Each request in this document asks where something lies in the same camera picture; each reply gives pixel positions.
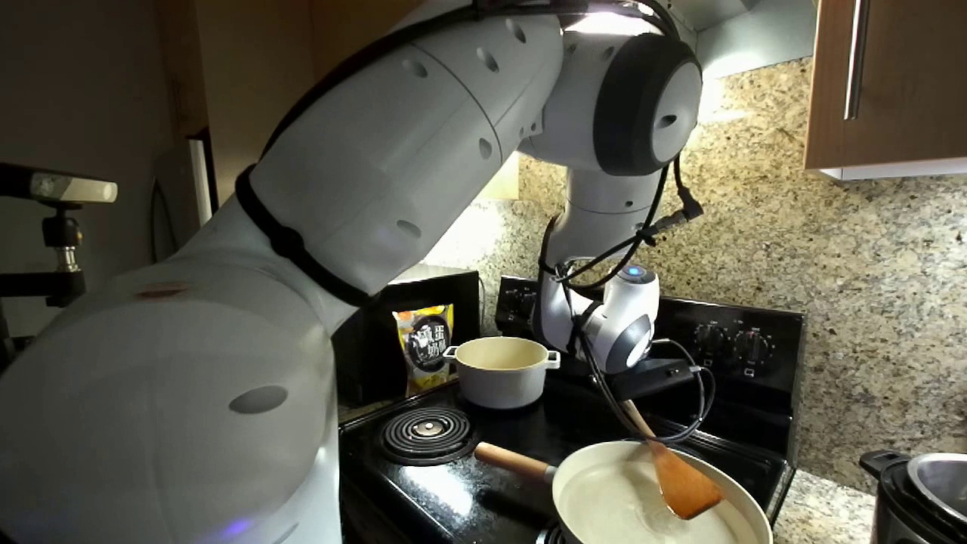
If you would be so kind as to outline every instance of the wooden cabinet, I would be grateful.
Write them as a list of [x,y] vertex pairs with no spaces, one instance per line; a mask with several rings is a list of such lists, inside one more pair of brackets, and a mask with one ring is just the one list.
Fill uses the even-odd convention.
[[964,0],[821,0],[807,166],[967,172],[964,20]]
[[283,112],[419,0],[156,0],[174,135],[208,133],[217,200]]

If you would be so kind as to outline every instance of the spatula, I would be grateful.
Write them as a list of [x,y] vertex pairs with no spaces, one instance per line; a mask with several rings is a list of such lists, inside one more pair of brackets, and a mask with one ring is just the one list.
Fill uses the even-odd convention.
[[622,402],[622,412],[644,435],[644,443],[649,447],[657,463],[662,499],[681,518],[693,518],[721,500],[720,483],[714,483],[705,472],[669,449],[632,399]]

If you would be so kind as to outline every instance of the black stovetop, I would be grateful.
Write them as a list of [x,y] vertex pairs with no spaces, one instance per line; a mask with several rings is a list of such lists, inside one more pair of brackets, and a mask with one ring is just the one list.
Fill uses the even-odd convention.
[[[386,453],[383,425],[406,412],[433,405],[457,407],[471,422],[453,458],[401,463]],[[453,389],[401,402],[346,422],[343,499],[347,525],[362,525],[368,540],[534,540],[557,518],[550,486],[478,463],[471,447],[481,438],[562,463],[584,443],[632,435],[597,389],[557,374],[548,376],[543,399],[520,412],[484,412],[462,402]],[[730,472],[778,518],[796,473],[790,458],[706,432],[694,432],[675,447]]]

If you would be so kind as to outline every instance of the granite backsplash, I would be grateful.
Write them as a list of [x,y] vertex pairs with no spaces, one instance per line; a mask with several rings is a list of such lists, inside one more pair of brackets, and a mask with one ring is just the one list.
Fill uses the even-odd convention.
[[[807,316],[799,463],[871,489],[865,449],[967,449],[967,178],[837,185],[805,170],[811,60],[706,80],[682,172],[705,216],[644,247],[669,297]],[[426,256],[534,278],[566,170],[522,159]]]

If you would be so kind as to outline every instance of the cabinet door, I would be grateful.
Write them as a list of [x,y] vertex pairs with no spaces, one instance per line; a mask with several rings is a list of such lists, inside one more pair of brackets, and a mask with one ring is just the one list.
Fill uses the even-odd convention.
[[807,166],[967,157],[964,23],[967,0],[821,0]]

